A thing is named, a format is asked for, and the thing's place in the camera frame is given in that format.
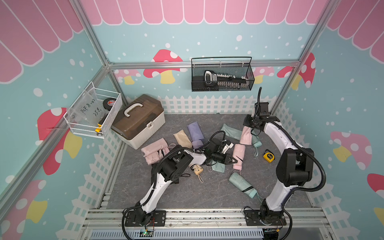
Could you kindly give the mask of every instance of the mushroom mural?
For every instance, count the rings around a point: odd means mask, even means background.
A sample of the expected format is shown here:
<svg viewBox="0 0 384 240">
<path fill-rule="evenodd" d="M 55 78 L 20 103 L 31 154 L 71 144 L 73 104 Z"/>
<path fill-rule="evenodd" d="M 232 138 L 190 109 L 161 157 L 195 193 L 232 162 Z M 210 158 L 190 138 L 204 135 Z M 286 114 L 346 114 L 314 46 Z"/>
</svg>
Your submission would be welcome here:
<svg viewBox="0 0 384 240">
<path fill-rule="evenodd" d="M 161 49 L 153 57 L 151 62 L 182 62 L 183 60 L 174 52 Z M 171 84 L 175 82 L 175 78 L 172 75 L 172 71 L 186 72 L 186 68 L 167 68 L 167 69 L 145 69 L 144 76 L 147 78 L 153 78 L 157 75 L 161 75 L 160 83 Z"/>
<path fill-rule="evenodd" d="M 114 73 L 120 83 L 122 83 L 122 80 L 124 79 L 125 85 L 135 84 L 135 81 L 132 79 L 132 76 L 141 76 L 139 71 L 137 71 L 136 69 L 120 69 L 115 70 Z"/>
<path fill-rule="evenodd" d="M 65 111 L 65 108 L 53 108 L 40 115 L 37 119 L 37 128 L 39 132 L 39 141 L 36 141 L 37 145 L 43 142 L 48 136 L 50 131 L 63 117 Z M 75 136 L 68 129 L 44 162 L 43 169 L 45 174 L 52 175 L 59 169 L 61 159 L 63 158 L 63 150 L 66 150 L 71 158 L 75 158 L 79 153 L 82 144 L 83 139 L 79 136 Z"/>
<path fill-rule="evenodd" d="M 273 67 L 255 67 L 253 69 L 253 75 L 255 76 L 254 84 L 259 84 L 263 82 L 263 76 L 272 77 L 275 74 Z"/>
<path fill-rule="evenodd" d="M 285 78 L 289 76 L 292 69 L 293 67 L 290 67 L 290 66 L 285 67 L 277 73 L 277 76 L 279 78 Z M 305 86 L 309 88 L 312 85 L 315 71 L 316 71 L 315 57 L 313 53 L 310 53 L 303 67 L 301 68 L 299 74 L 293 80 L 293 83 L 291 85 L 292 89 L 296 91 L 299 89 L 299 83 L 301 79 L 304 80 Z"/>
<path fill-rule="evenodd" d="M 345 162 L 347 158 L 353 155 L 358 167 L 365 170 L 372 159 L 372 147 L 368 138 L 364 135 L 348 132 L 331 132 L 331 144 L 334 142 L 340 147 L 333 150 L 333 153 L 341 161 Z"/>
<path fill-rule="evenodd" d="M 384 198 L 384 176 L 379 174 L 368 174 L 367 182 L 369 186 L 375 191 L 380 197 Z"/>
<path fill-rule="evenodd" d="M 34 201 L 45 187 L 46 180 L 29 183 L 19 200 L 12 207 L 5 220 L 0 224 L 3 240 L 19 240 L 24 232 L 26 219 L 38 223 L 47 209 L 48 202 Z"/>
</svg>

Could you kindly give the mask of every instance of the storage box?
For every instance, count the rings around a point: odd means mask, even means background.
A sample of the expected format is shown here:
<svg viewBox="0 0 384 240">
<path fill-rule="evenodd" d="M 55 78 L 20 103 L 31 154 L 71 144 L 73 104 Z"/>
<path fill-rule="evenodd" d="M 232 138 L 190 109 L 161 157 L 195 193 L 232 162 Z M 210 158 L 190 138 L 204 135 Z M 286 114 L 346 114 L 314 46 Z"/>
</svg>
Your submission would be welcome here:
<svg viewBox="0 0 384 240">
<path fill-rule="evenodd" d="M 164 108 L 161 102 L 148 95 L 141 95 L 117 114 L 112 129 L 120 139 L 138 149 L 164 123 Z"/>
</svg>

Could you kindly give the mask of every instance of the yellow object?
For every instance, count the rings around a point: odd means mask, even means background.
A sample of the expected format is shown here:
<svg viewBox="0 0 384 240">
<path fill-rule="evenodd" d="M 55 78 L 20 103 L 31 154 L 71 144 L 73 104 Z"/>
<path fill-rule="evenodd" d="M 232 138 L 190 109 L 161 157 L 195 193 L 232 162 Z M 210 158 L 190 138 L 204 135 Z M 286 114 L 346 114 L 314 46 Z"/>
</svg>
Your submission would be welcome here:
<svg viewBox="0 0 384 240">
<path fill-rule="evenodd" d="M 347 158 L 352 156 L 352 153 L 343 146 L 340 146 L 339 148 L 335 148 L 333 150 L 333 153 L 336 155 L 337 159 L 340 160 L 340 162 L 345 162 L 347 161 Z"/>
<path fill-rule="evenodd" d="M 381 224 L 384 225 L 384 209 L 375 207 L 373 211 L 376 213 L 376 216 L 380 220 Z"/>
<path fill-rule="evenodd" d="M 126 76 L 124 78 L 124 83 L 125 85 L 132 85 L 132 84 L 135 84 L 135 81 L 132 79 L 131 76 Z"/>
<path fill-rule="evenodd" d="M 293 80 L 293 83 L 291 85 L 292 89 L 293 90 L 297 90 L 299 89 L 299 83 L 300 83 L 300 80 L 302 80 L 303 78 L 300 76 L 300 75 L 297 75 L 295 77 L 295 79 Z"/>
<path fill-rule="evenodd" d="M 47 209 L 47 207 L 48 207 L 47 201 L 42 201 L 42 202 L 32 201 L 31 205 L 28 208 L 28 211 L 26 212 L 26 219 L 30 219 L 34 223 L 38 223 L 42 218 L 43 214 L 45 213 L 45 210 Z"/>
<path fill-rule="evenodd" d="M 68 132 L 67 137 L 64 140 L 64 150 L 66 150 L 71 158 L 75 158 L 80 151 L 83 144 L 83 138 Z"/>
<path fill-rule="evenodd" d="M 270 150 L 265 150 L 263 157 L 265 160 L 267 160 L 269 163 L 271 163 L 275 159 L 275 155 Z"/>
<path fill-rule="evenodd" d="M 172 70 L 164 71 L 160 73 L 160 75 L 161 75 L 160 83 L 162 84 L 171 84 L 175 82 L 175 78 L 172 75 Z"/>
<path fill-rule="evenodd" d="M 263 82 L 263 75 L 259 75 L 255 77 L 254 84 L 260 84 Z"/>
</svg>

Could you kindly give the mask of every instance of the gray floor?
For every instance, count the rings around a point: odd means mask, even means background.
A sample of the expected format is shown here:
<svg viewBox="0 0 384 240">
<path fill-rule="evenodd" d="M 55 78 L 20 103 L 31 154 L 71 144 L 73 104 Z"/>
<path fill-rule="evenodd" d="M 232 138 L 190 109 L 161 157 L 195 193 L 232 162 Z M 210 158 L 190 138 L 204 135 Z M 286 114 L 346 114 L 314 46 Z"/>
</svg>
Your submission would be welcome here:
<svg viewBox="0 0 384 240">
<path fill-rule="evenodd" d="M 181 129 L 190 137 L 187 125 L 197 121 L 205 139 L 220 130 L 223 123 L 230 127 L 243 129 L 244 114 L 175 114 L 166 115 L 165 124 L 142 147 L 164 138 L 168 144 L 176 143 L 173 133 Z M 259 135 L 262 146 L 259 147 L 259 156 L 254 157 L 255 148 L 247 146 L 243 162 L 242 177 L 252 184 L 262 197 L 268 196 L 275 183 L 276 165 L 280 159 L 280 153 L 271 139 L 263 132 Z M 237 140 L 228 138 L 234 144 Z M 276 157 L 272 163 L 268 163 L 263 157 L 265 149 L 271 150 Z M 191 177 L 180 178 L 179 184 L 171 184 L 160 198 L 158 208 L 227 208 L 227 207 L 259 207 L 260 201 L 255 196 L 251 199 L 248 195 L 239 191 L 228 179 L 231 176 L 232 166 L 226 166 L 225 172 L 209 172 L 207 166 L 200 174 L 204 183 L 190 169 Z M 128 147 L 116 183 L 112 190 L 108 209 L 123 209 L 134 206 L 140 201 L 151 186 L 151 166 L 147 165 L 143 153 Z M 304 192 L 297 191 L 286 207 L 310 207 L 309 200 Z"/>
</svg>

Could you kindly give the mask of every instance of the tape measure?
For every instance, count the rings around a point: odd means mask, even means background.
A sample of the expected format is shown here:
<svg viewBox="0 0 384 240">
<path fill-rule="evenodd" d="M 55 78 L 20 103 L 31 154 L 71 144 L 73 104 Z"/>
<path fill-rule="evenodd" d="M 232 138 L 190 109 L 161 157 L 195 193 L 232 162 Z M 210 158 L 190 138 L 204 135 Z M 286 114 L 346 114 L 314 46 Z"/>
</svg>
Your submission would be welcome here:
<svg viewBox="0 0 384 240">
<path fill-rule="evenodd" d="M 275 155 L 270 150 L 265 150 L 263 157 L 265 160 L 267 160 L 269 163 L 271 163 L 275 159 Z"/>
</svg>

